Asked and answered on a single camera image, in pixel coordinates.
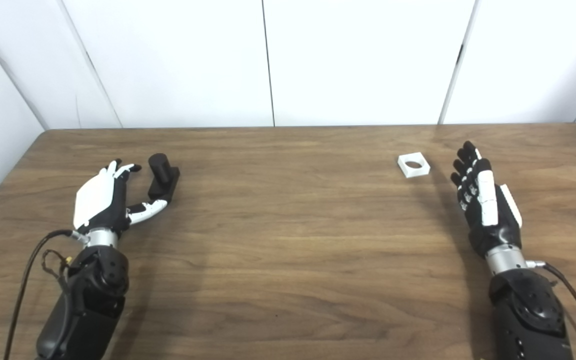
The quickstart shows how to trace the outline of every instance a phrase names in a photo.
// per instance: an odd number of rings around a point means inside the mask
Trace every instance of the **wooden table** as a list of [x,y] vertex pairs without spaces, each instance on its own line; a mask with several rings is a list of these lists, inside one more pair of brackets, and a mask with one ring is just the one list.
[[[449,180],[468,139],[514,194],[526,258],[576,287],[576,124],[45,132],[0,186],[0,358],[30,251],[72,226],[79,187],[163,152],[182,178],[121,239],[131,289],[106,360],[490,360],[490,274]],[[396,158],[416,151],[432,170],[406,179]],[[555,292],[576,355],[576,304]],[[58,294],[36,266],[14,359],[34,359]]]

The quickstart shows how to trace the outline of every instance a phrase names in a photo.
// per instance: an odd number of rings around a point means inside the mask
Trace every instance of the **white and black robotic hand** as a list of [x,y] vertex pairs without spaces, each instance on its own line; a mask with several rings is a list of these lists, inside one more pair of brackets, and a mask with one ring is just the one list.
[[169,196],[162,196],[126,207],[128,178],[142,167],[127,164],[117,168],[121,162],[112,160],[77,191],[73,225],[78,233],[110,230],[119,237],[131,224],[150,219],[168,205]]
[[506,185],[495,184],[489,160],[466,141],[450,176],[473,250],[493,274],[488,296],[498,360],[572,360],[563,307],[551,283],[524,260],[522,217]]
[[37,360],[100,360],[124,310],[128,259],[118,249],[119,237],[131,224],[150,219],[172,200],[180,177],[163,153],[150,157],[154,180],[148,202],[126,206],[130,173],[142,167],[118,168],[116,159],[78,191],[71,237],[84,244],[69,263],[62,294],[37,339]]
[[497,185],[490,161],[470,141],[457,151],[450,176],[457,201],[470,227],[468,239],[482,258],[492,249],[510,244],[522,247],[522,217],[508,187]]

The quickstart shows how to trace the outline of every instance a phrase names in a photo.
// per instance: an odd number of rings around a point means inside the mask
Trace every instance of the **fingertip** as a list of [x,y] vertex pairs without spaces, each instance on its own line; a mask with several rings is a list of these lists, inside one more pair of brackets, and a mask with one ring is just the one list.
[[466,149],[469,153],[474,153],[475,149],[477,149],[477,147],[470,140],[466,140],[466,142],[463,143],[463,148]]
[[116,170],[117,170],[117,160],[110,161],[110,164],[108,164],[106,173],[114,174]]
[[450,180],[452,181],[453,184],[455,184],[455,186],[460,186],[462,184],[462,177],[459,176],[458,173],[453,172],[450,174]]
[[477,171],[477,173],[481,173],[482,171],[486,170],[492,170],[492,165],[490,164],[490,161],[488,159],[486,158],[480,159],[475,164],[475,170]]
[[457,150],[457,157],[459,157],[459,159],[461,159],[461,161],[464,162],[464,164],[466,164],[470,161],[468,153],[466,152],[466,150],[464,150],[462,148]]
[[466,175],[466,165],[464,165],[464,163],[459,161],[458,159],[452,162],[452,167],[454,167],[454,169],[457,171],[457,173],[459,173],[460,176]]

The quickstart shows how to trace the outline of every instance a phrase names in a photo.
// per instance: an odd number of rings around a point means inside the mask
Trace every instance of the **white finger segment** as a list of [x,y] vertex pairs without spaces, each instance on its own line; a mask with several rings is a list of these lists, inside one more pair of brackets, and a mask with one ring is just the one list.
[[142,202],[141,203],[146,210],[140,212],[131,212],[128,214],[131,224],[141,223],[142,221],[148,220],[153,216],[157,215],[161,210],[167,207],[168,201],[166,200],[155,200],[153,203]]
[[110,164],[108,165],[108,174],[112,175],[115,173],[115,171],[117,170],[117,162],[115,160],[110,161]]
[[481,224],[483,226],[497,225],[499,222],[497,209],[497,194],[495,192],[495,177],[492,170],[484,170],[477,175],[481,204]]
[[513,195],[510,193],[510,190],[508,189],[508,185],[503,184],[502,186],[499,186],[499,188],[501,189],[501,192],[505,197],[505,201],[508,203],[508,207],[510,207],[512,216],[514,216],[514,219],[517,221],[517,224],[519,224],[519,228],[521,229],[523,223],[522,215],[519,213],[519,207],[517,207],[515,199],[513,198]]
[[116,173],[114,173],[114,178],[119,178],[123,173],[125,173],[126,171],[130,171],[130,169],[132,169],[135,166],[135,164],[128,164],[128,165],[124,165],[122,167],[119,168],[119,170],[117,170]]

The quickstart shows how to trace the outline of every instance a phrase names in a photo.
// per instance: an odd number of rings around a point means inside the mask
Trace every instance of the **prosthetic hand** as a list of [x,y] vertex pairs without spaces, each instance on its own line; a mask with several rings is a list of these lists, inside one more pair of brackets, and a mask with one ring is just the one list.
[[108,347],[128,291],[128,259],[117,250],[119,238],[132,224],[150,219],[171,201],[179,168],[166,155],[148,160],[154,180],[150,200],[126,206],[126,184],[137,164],[110,162],[77,192],[73,237],[84,244],[67,276],[56,276],[62,294],[37,339],[38,360],[100,360]]
[[550,282],[528,269],[536,265],[522,255],[522,218],[508,187],[495,184],[489,160],[470,141],[457,157],[450,179],[468,239],[493,274],[488,294],[498,360],[571,360],[562,304]]

